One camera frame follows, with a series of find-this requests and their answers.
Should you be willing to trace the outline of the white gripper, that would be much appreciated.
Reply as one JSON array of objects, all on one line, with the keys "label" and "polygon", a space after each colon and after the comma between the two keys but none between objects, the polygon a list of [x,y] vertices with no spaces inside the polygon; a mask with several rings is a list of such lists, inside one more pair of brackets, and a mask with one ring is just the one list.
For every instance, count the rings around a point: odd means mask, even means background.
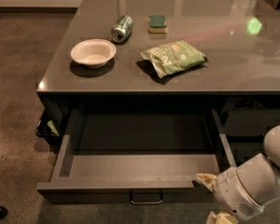
[{"label": "white gripper", "polygon": [[238,224],[238,220],[247,221],[264,211],[264,206],[256,203],[245,190],[234,167],[217,177],[212,174],[196,174],[195,178],[214,192],[217,205],[225,211],[218,214],[210,212],[206,224]]}]

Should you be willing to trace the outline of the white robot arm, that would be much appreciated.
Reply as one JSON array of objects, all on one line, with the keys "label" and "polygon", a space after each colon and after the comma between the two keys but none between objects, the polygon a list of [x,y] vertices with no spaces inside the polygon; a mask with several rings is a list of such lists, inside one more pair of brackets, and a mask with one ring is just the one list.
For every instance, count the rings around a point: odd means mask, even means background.
[{"label": "white robot arm", "polygon": [[196,180],[214,194],[220,208],[205,224],[238,224],[280,199],[280,125],[264,137],[264,151],[219,175],[197,174]]}]

